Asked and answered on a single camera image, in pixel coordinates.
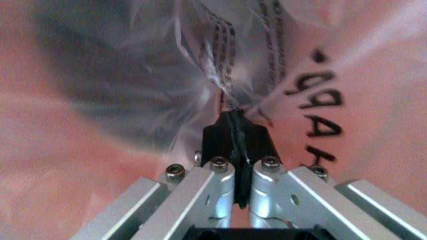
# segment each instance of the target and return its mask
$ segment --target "transparent plastic bag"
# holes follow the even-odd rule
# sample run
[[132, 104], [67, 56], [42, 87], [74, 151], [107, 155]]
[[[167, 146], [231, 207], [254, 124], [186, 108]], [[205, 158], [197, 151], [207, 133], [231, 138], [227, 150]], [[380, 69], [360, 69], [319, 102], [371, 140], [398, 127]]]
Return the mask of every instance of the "transparent plastic bag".
[[366, 178], [427, 214], [421, 0], [2, 5], [2, 239], [71, 237], [139, 177], [191, 169], [236, 107], [288, 169]]

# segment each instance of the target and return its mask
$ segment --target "wrinkled plastic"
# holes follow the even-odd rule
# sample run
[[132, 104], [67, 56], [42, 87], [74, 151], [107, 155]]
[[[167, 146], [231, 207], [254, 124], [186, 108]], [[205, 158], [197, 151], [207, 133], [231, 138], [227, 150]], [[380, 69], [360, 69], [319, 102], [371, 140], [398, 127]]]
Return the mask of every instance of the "wrinkled plastic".
[[2, 239], [69, 238], [139, 177], [191, 169], [235, 107], [288, 169], [366, 178], [427, 214], [422, 0], [2, 5]]

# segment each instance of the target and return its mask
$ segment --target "bolt head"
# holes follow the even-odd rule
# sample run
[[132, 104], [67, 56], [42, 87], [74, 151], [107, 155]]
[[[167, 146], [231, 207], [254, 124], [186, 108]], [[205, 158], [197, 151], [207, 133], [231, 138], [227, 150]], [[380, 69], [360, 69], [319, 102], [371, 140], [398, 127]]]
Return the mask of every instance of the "bolt head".
[[180, 182], [186, 175], [186, 170], [181, 164], [172, 164], [166, 168], [166, 180]]
[[210, 168], [214, 171], [226, 171], [229, 161], [222, 156], [214, 156], [210, 160]]
[[319, 178], [325, 181], [328, 179], [328, 170], [326, 170], [326, 168], [319, 165], [313, 165], [313, 166], [310, 166], [310, 170], [314, 174], [316, 174]]
[[196, 166], [202, 165], [202, 152], [201, 151], [195, 151], [195, 153], [194, 153], [194, 165], [196, 165]]
[[262, 158], [262, 166], [267, 169], [278, 169], [280, 160], [275, 156], [265, 156]]

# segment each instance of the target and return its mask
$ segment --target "plastic bag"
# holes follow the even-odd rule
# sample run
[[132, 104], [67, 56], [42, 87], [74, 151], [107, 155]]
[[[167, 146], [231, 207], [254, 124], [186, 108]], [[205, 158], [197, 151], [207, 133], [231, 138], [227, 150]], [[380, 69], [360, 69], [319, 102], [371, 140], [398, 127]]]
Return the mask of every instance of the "plastic bag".
[[235, 107], [288, 169], [366, 178], [427, 214], [421, 0], [2, 5], [2, 239], [71, 237], [139, 177], [191, 169]]

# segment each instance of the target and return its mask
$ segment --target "black plastic part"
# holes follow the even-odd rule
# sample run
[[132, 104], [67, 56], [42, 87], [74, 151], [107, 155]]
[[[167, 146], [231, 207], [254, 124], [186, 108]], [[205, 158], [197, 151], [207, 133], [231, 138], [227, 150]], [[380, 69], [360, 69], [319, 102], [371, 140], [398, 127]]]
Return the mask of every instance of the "black plastic part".
[[335, 240], [326, 230], [276, 228], [195, 228], [184, 240]]
[[266, 127], [253, 124], [241, 110], [224, 111], [203, 129], [201, 165], [227, 158], [235, 168], [234, 202], [245, 208], [251, 193], [252, 166], [263, 157], [279, 158]]

